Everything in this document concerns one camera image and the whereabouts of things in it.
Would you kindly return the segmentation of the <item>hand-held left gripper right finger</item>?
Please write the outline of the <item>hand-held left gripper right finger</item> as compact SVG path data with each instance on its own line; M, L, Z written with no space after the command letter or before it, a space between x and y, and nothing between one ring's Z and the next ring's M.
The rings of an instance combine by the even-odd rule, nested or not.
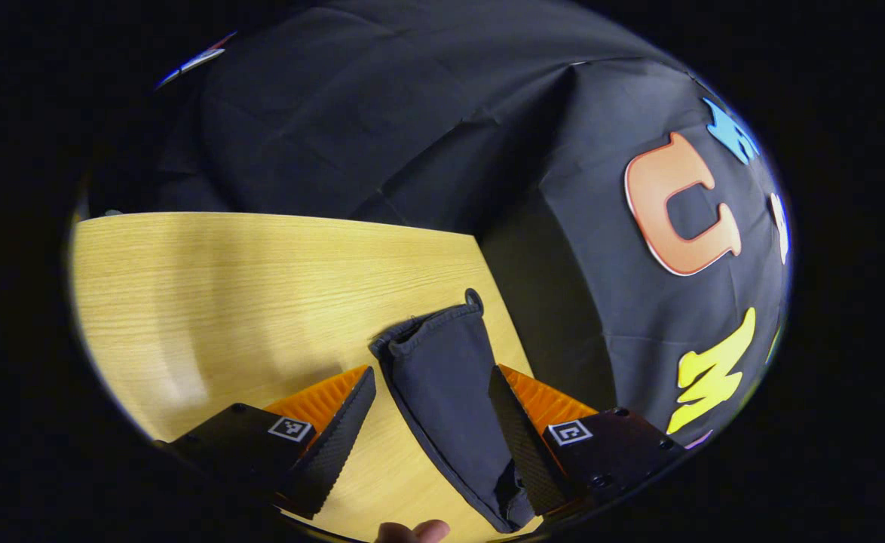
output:
M631 410L595 410L503 364L491 371L488 398L530 505L548 523L610 508L687 456Z

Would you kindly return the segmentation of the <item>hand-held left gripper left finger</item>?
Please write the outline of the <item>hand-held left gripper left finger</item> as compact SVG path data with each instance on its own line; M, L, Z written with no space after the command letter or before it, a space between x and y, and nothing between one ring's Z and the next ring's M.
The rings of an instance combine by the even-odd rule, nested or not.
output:
M375 395L374 369L356 367L264 408L234 403L156 446L219 483L311 520L335 487Z

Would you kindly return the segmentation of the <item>dark jeans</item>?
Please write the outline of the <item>dark jeans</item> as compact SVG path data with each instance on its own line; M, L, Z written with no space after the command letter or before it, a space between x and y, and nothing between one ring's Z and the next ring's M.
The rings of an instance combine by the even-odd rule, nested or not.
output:
M495 356L474 289L453 305L392 324L369 343L409 430L436 470L497 532L534 519L495 415Z

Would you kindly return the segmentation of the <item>black backdrop cloth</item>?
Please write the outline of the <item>black backdrop cloth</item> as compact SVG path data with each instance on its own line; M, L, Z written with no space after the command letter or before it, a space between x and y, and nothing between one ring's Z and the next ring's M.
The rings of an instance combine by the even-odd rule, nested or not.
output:
M537 378L692 447L760 384L793 271L752 127L583 0L288 0L151 90L87 205L476 237Z

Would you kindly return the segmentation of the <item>white printed sign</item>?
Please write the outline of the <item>white printed sign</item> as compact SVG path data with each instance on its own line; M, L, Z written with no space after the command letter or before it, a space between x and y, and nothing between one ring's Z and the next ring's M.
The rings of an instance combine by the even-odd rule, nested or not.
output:
M166 86L168 83L172 82L178 77L181 77L185 73L194 71L194 69L198 68L199 66L203 66L204 64L207 64L208 62L211 62L221 56L223 52L225 52L226 45L228 45L229 42L236 37L236 34L238 34L237 31L228 33L227 35L225 35L225 37L221 38L221 40L218 40L214 42L214 44L208 46L208 48L204 49L204 51L201 51L198 54L195 54L194 57L187 59L187 61L177 66L176 69L174 69L170 73L167 73L166 76L158 81L158 83L154 86L154 91L163 88L163 86Z

